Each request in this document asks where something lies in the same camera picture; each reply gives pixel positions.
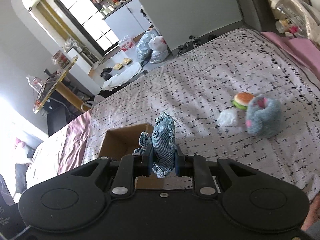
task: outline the hamburger bun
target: hamburger bun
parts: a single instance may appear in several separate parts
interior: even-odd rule
[[[242,92],[242,93],[236,94],[235,102],[241,106],[248,107],[249,102],[252,100],[252,98],[254,98],[253,94]]]

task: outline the gray wall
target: gray wall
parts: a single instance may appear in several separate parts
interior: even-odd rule
[[[26,76],[46,78],[46,68],[51,72],[57,69],[49,51],[17,17],[11,0],[0,0],[0,97],[45,133],[47,120],[32,112],[33,90]]]
[[[139,0],[170,49],[241,21],[236,0]]]

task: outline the white bottle cap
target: white bottle cap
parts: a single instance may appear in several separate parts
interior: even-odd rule
[[[271,1],[271,8],[272,8],[272,9],[275,9],[277,3],[278,3],[280,0],[270,0],[270,1]]]

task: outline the glass door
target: glass door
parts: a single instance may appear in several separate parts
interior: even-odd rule
[[[118,45],[118,37],[90,0],[54,1],[102,56]]]

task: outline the wooden table leg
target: wooden table leg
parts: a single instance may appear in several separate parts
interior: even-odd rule
[[[67,88],[63,83],[58,83],[56,86],[56,90],[70,102],[74,107],[76,107],[79,111],[81,110],[81,105],[84,103],[79,97],[77,97],[69,88]],[[90,108],[87,106],[83,106],[84,111],[88,111]]]

